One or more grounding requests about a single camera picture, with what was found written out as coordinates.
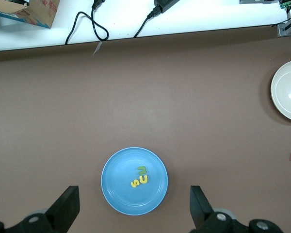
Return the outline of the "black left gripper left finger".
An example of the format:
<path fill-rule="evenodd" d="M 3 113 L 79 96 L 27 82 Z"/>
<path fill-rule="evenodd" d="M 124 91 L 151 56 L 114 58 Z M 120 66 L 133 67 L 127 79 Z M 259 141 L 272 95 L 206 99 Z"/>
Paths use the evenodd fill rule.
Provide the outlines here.
<path fill-rule="evenodd" d="M 0 233 L 66 233 L 79 212 L 79 187 L 69 186 L 45 213 L 29 215 L 10 228 L 0 222 Z"/>

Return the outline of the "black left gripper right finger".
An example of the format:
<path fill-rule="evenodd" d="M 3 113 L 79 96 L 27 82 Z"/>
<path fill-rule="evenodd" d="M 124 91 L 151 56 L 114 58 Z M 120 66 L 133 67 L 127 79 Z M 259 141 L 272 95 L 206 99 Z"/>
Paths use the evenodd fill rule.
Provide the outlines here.
<path fill-rule="evenodd" d="M 210 205 L 201 187 L 190 188 L 190 213 L 195 225 L 193 233 L 281 233 L 273 222 L 253 219 L 245 226 L 231 215 L 215 211 Z"/>

